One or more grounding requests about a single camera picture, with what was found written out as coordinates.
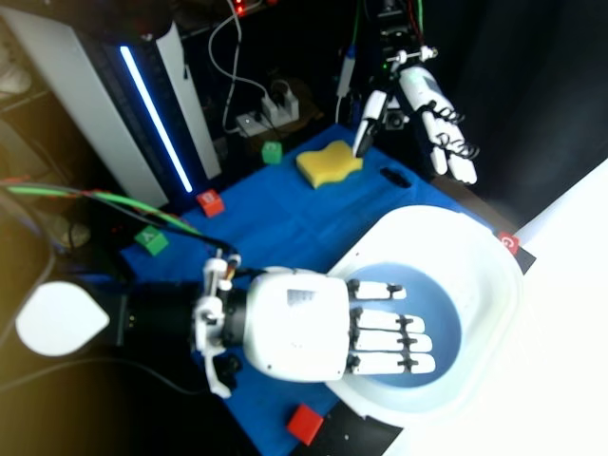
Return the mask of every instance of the power strip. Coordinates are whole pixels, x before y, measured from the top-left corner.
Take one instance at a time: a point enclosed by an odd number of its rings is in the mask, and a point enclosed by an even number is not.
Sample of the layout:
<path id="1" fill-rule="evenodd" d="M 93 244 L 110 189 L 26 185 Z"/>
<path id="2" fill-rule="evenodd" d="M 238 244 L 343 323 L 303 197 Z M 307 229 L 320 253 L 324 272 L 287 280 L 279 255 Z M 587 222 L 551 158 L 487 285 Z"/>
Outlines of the power strip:
<path id="1" fill-rule="evenodd" d="M 261 118 L 257 116 L 255 111 L 237 116 L 240 136 L 259 135 L 266 130 L 272 130 L 297 121 L 299 119 L 299 101 L 291 90 L 285 95 L 285 105 L 283 106 L 264 97 L 262 98 L 262 112 L 264 115 Z"/>

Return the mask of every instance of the blue cloth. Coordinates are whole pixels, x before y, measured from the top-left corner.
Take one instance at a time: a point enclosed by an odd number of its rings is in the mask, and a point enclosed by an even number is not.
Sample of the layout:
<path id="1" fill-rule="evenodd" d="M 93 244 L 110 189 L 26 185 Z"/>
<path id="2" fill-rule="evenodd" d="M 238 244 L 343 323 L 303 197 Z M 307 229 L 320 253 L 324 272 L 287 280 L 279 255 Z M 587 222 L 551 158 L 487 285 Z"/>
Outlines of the blue cloth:
<path id="1" fill-rule="evenodd" d="M 405 166 L 372 148 L 363 170 L 344 181 L 313 190 L 295 166 L 298 153 L 318 150 L 335 140 L 352 144 L 350 130 L 334 125 L 221 194 L 226 210 L 206 218 L 196 209 L 184 215 L 204 234 L 235 245 L 243 266 L 289 266 L 327 272 L 386 213 L 412 204 L 466 212 L 460 204 L 421 180 Z M 399 171 L 410 182 L 404 189 L 380 174 Z M 165 233 L 169 246 L 150 256 L 134 244 L 123 255 L 139 280 L 201 279 L 208 254 L 199 241 Z M 242 351 L 238 387 L 226 405 L 264 456 L 288 454 L 297 440 L 287 431 L 296 407 L 304 403 L 321 415 L 338 398 L 323 384 L 296 384 L 267 377 L 249 365 Z"/>

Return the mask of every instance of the robotic hand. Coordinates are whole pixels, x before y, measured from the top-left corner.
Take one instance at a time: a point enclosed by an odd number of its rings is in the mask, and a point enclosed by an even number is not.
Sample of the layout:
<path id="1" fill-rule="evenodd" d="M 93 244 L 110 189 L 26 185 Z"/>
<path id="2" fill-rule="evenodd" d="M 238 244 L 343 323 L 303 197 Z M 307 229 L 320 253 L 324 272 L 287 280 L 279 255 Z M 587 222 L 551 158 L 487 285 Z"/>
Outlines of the robotic hand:
<path id="1" fill-rule="evenodd" d="M 357 305 L 404 299 L 400 285 L 278 268 L 256 277 L 245 293 L 232 289 L 230 269 L 230 260 L 207 261 L 205 294 L 193 312 L 196 350 L 210 390 L 220 397 L 231 392 L 219 381 L 213 358 L 237 345 L 258 370 L 294 382 L 435 369 L 422 318 Z"/>
<path id="2" fill-rule="evenodd" d="M 430 142 L 430 160 L 437 174 L 443 175 L 449 168 L 457 181 L 475 183 L 477 173 L 472 160 L 479 149 L 466 142 L 458 127 L 464 116 L 454 110 L 430 72 L 421 66 L 406 66 L 412 57 L 424 62 L 435 55 L 433 49 L 422 46 L 419 52 L 408 54 L 400 50 L 389 58 L 392 62 L 389 84 L 383 90 L 374 90 L 368 98 L 352 153 L 362 157 L 380 127 L 390 126 L 394 117 L 389 116 L 389 112 L 401 111 L 404 122 L 420 116 Z"/>

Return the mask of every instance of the yellow sponge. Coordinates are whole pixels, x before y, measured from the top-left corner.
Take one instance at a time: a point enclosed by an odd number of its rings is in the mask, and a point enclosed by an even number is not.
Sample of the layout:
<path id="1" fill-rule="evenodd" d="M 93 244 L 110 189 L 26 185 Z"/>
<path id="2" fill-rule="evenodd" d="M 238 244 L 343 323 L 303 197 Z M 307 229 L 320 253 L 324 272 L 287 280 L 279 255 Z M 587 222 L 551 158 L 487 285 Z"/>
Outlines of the yellow sponge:
<path id="1" fill-rule="evenodd" d="M 313 188 L 327 182 L 341 182 L 363 167 L 363 159 L 353 157 L 351 147 L 344 141 L 330 142 L 321 150 L 302 152 L 295 162 Z"/>

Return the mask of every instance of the green cable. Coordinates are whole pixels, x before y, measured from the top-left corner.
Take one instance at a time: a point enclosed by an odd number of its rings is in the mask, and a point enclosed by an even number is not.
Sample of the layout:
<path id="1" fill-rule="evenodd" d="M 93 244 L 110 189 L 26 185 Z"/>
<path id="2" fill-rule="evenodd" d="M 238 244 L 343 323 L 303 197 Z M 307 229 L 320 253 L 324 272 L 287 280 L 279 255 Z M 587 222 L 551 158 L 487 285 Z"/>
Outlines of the green cable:
<path id="1" fill-rule="evenodd" d="M 38 195 L 38 196 L 43 196 L 43 197 L 68 197 L 70 195 L 78 195 L 78 193 L 79 193 L 79 192 L 70 193 L 70 192 L 65 192 L 62 190 L 53 190 L 53 189 L 47 189 L 47 188 L 27 187 L 25 185 L 9 186 L 8 189 L 12 193 L 16 193 L 16 194 L 20 194 L 20 195 Z M 137 201 L 136 199 L 131 199 L 131 198 L 123 197 L 121 195 L 114 195 L 112 193 L 105 193 L 105 192 L 90 192 L 90 195 L 94 196 L 95 198 L 99 198 L 100 200 L 108 200 L 111 202 L 118 202 L 119 204 L 123 204 L 123 205 L 130 206 L 130 207 L 137 207 L 138 209 L 142 209 L 145 212 L 158 216 L 159 218 L 163 219 L 164 221 L 171 223 L 171 224 L 181 228 L 184 231 L 193 233 L 195 235 L 200 234 L 200 232 L 196 228 L 193 228 L 192 226 L 188 225 L 187 223 L 184 223 L 183 221 L 179 220 L 178 218 L 165 214 L 163 211 L 159 211 L 157 208 L 152 207 L 144 202 Z"/>
<path id="2" fill-rule="evenodd" d="M 360 13 L 361 13 L 361 0 L 357 0 L 357 13 L 354 15 L 354 29 L 352 30 L 352 42 L 351 42 L 351 46 L 354 46 L 354 42 L 357 39 L 357 31 L 359 30 L 359 15 L 360 15 Z"/>
<path id="3" fill-rule="evenodd" d="M 418 27 L 420 28 L 420 32 L 423 33 L 425 31 L 424 26 L 422 25 L 422 0 L 418 0 Z"/>

